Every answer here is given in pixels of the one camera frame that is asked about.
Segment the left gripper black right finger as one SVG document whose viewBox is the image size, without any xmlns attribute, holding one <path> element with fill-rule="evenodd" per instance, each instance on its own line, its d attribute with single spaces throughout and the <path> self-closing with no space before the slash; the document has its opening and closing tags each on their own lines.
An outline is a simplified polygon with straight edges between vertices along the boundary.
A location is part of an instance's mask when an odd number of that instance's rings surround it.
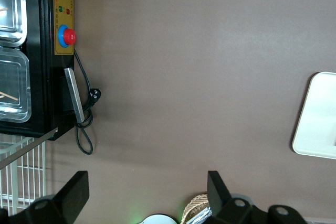
<svg viewBox="0 0 336 224">
<path fill-rule="evenodd" d="M 267 223 L 267 213 L 242 194 L 231 194 L 219 172 L 207 175 L 207 196 L 212 214 L 207 223 Z"/>
</svg>

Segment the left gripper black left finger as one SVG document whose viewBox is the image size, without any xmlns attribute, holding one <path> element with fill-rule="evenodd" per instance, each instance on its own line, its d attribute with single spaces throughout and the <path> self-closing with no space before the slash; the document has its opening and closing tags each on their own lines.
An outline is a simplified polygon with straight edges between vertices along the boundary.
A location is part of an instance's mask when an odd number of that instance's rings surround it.
<svg viewBox="0 0 336 224">
<path fill-rule="evenodd" d="M 55 195 L 36 199 L 8 223 L 74 223 L 89 199 L 87 171 L 76 172 Z"/>
</svg>

